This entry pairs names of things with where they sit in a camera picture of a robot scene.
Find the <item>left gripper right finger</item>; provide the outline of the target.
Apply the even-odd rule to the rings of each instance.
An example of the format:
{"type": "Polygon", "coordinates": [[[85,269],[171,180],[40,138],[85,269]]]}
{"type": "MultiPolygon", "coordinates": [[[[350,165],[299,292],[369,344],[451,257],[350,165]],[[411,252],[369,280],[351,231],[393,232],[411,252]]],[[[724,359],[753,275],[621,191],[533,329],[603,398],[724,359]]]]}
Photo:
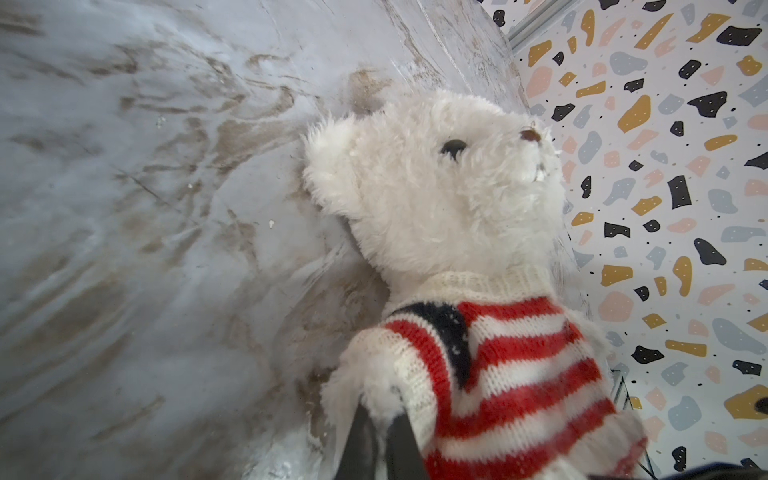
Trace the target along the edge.
{"type": "Polygon", "coordinates": [[[385,465],[388,480],[429,479],[406,412],[395,417],[387,430],[385,465]]]}

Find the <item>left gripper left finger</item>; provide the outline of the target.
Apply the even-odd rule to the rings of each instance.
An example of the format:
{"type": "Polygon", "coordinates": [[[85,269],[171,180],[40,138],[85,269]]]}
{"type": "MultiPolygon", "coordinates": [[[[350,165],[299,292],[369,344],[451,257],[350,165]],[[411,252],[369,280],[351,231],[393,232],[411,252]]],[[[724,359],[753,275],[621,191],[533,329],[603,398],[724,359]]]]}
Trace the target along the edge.
{"type": "Polygon", "coordinates": [[[339,461],[335,480],[375,480],[379,458],[376,426],[359,403],[339,461]]]}

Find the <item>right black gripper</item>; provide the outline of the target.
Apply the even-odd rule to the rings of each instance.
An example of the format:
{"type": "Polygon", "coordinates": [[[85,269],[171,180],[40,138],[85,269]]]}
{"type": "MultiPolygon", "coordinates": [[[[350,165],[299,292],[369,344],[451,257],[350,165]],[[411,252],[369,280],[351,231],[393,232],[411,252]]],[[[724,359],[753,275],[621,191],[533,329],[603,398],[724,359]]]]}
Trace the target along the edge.
{"type": "MultiPolygon", "coordinates": [[[[625,475],[591,474],[591,480],[642,480],[657,479],[647,469],[640,466],[640,473],[625,475]]],[[[662,476],[660,480],[767,480],[767,471],[756,465],[744,466],[722,462],[710,463],[672,475],[662,476]]]]}

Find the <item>white teddy bear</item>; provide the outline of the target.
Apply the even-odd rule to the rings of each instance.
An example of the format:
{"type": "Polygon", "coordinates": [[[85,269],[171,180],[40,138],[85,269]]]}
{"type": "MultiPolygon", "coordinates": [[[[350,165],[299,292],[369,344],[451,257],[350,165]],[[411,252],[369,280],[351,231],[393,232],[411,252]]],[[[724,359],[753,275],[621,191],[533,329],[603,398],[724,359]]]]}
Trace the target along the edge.
{"type": "MultiPolygon", "coordinates": [[[[362,256],[389,289],[371,327],[393,301],[448,272],[500,277],[541,268],[566,307],[551,271],[563,225],[561,163],[550,131],[531,116],[436,91],[368,116],[327,119],[308,132],[304,148],[303,179],[313,202],[347,220],[362,256]]],[[[612,389],[602,334],[571,311],[598,334],[612,389]]],[[[321,401],[336,442],[335,475],[356,410],[348,427],[329,420],[323,391],[333,373],[321,401]]],[[[387,479],[389,427],[375,426],[376,479],[387,479]]]]}

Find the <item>red white striped sweater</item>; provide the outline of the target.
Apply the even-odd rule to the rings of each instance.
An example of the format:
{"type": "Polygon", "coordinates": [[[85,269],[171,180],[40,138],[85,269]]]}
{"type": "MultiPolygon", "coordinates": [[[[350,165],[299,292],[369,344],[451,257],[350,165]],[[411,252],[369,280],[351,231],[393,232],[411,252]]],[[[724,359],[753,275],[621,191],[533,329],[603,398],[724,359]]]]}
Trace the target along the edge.
{"type": "Polygon", "coordinates": [[[617,407],[594,327],[548,273],[448,272],[359,332],[323,391],[329,420],[358,406],[380,427],[406,415],[431,479],[627,478],[647,445],[617,407]]]}

